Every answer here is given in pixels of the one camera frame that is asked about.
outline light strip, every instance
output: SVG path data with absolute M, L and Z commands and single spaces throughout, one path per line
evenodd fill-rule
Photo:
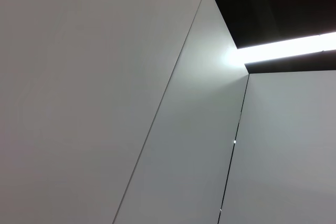
M 237 50 L 243 63 L 272 60 L 336 49 L 336 33 L 285 40 Z

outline ceiling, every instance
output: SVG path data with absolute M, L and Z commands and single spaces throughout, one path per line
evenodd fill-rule
M 336 31 L 336 0 L 216 0 L 237 48 Z

